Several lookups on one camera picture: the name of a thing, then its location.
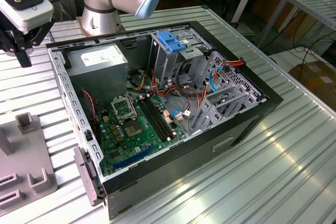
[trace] sticker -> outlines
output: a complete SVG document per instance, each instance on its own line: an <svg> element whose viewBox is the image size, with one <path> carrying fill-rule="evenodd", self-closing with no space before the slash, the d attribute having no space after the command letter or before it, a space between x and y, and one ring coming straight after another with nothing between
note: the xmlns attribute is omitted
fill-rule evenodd
<svg viewBox="0 0 336 224"><path fill-rule="evenodd" d="M119 51L116 49L116 46L111 46L109 48L94 52L86 52L85 54L81 55L81 58L87 67L108 61L112 61L114 65L125 62L123 54L119 53Z"/></svg>
<svg viewBox="0 0 336 224"><path fill-rule="evenodd" d="M315 65L311 65L311 66L308 66L313 72L320 72L321 69L319 69L317 66Z"/></svg>
<svg viewBox="0 0 336 224"><path fill-rule="evenodd" d="M333 83L333 81L332 81L328 76L320 76L320 78L321 78L322 81L324 81L325 83Z"/></svg>

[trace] side panel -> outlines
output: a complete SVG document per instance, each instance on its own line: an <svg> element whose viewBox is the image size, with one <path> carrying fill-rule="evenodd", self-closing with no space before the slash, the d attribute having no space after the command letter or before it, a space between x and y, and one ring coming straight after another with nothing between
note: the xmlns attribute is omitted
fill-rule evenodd
<svg viewBox="0 0 336 224"><path fill-rule="evenodd" d="M219 135L140 179L135 180L131 184L107 195L109 218L112 219L135 204L150 197L165 186L177 181L222 154L240 138L249 124L257 119L259 119L258 122L260 122L261 117L256 116L251 118L235 128L232 128L230 131Z"/></svg>

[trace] blue pcie slot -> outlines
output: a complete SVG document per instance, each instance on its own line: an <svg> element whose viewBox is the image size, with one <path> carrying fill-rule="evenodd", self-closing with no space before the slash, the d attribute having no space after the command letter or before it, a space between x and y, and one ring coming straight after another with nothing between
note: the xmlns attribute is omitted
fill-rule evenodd
<svg viewBox="0 0 336 224"><path fill-rule="evenodd" d="M123 160L123 161L120 161L119 163L113 165L113 169L118 169L120 167L123 167L125 165L128 165L128 164L132 163L133 161L136 161L139 158L147 156L152 148L154 148L154 146L151 146L147 150L144 150L140 153L135 154L134 156L131 156L131 157L129 157L129 158Z"/></svg>

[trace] motherboard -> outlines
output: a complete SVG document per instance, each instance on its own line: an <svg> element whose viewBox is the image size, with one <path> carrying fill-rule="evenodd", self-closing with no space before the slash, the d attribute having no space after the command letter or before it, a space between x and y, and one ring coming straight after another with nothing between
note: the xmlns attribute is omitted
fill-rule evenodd
<svg viewBox="0 0 336 224"><path fill-rule="evenodd" d="M156 94L134 101L130 97L116 99L97 116L104 176L185 138Z"/></svg>

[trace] aluminum table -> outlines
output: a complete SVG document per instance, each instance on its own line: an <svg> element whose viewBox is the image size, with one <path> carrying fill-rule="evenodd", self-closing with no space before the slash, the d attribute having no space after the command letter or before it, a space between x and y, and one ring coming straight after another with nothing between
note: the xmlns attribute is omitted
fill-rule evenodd
<svg viewBox="0 0 336 224"><path fill-rule="evenodd" d="M279 93L284 102L242 143L116 217L113 223L331 223L336 217L335 112L280 70L216 14L202 7L123 15L127 30L199 21ZM81 38L76 21L57 23L48 40ZM109 223L91 207L73 159L77 146L45 47L22 69L0 57L0 123L39 115L58 190L0 223Z"/></svg>
<svg viewBox="0 0 336 224"><path fill-rule="evenodd" d="M272 29L275 21L278 19L287 3L294 5L293 10L291 11L293 14L300 9L321 22L323 25L320 26L318 29L319 31L321 31L321 28L323 28L324 25L336 30L336 0L281 0L277 9L271 16L271 19L261 33L260 41L258 42L259 48L267 38L269 31ZM279 30L286 27L290 20L291 19L285 20Z"/></svg>

